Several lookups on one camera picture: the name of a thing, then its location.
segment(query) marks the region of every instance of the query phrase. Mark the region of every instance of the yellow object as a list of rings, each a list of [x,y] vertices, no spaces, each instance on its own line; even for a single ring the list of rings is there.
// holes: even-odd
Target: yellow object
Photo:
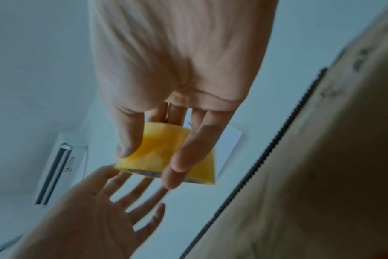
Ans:
[[[159,178],[174,153],[181,149],[190,134],[187,128],[166,123],[148,122],[144,126],[139,149],[127,158],[119,159],[116,169]],[[215,184],[214,152],[194,167],[185,182]]]

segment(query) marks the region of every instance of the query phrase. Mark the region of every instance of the white device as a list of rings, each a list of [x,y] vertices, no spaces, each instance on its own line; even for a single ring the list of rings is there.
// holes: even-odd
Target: white device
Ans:
[[[36,188],[36,206],[53,204],[70,188],[86,152],[87,145],[82,134],[59,133]]]

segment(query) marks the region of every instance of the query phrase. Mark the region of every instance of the open hand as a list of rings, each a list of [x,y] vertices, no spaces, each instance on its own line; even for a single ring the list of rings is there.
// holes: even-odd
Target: open hand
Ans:
[[[167,193],[160,188],[130,212],[132,205],[153,181],[145,178],[116,202],[109,198],[130,177],[113,166],[97,169],[69,191],[47,217],[24,237],[12,259],[130,258],[153,234],[165,213],[161,204],[143,228],[133,226],[145,217]]]
[[[139,147],[144,112],[192,131],[162,174],[177,187],[213,149],[253,83],[278,0],[90,0],[100,91],[117,125],[118,156]]]

